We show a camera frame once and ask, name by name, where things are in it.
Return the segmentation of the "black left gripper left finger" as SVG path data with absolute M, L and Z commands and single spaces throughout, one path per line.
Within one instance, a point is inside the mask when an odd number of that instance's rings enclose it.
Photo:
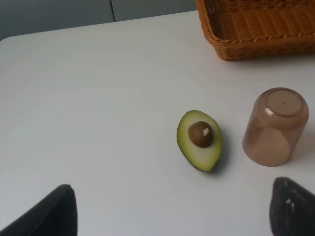
M 55 188 L 0 231 L 2 236 L 77 236 L 77 233 L 77 203 L 69 184 Z

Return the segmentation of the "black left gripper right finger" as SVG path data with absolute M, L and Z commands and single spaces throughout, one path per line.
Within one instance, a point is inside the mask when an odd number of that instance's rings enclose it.
M 269 209 L 275 236 L 315 234 L 315 195 L 288 177 L 274 180 Z

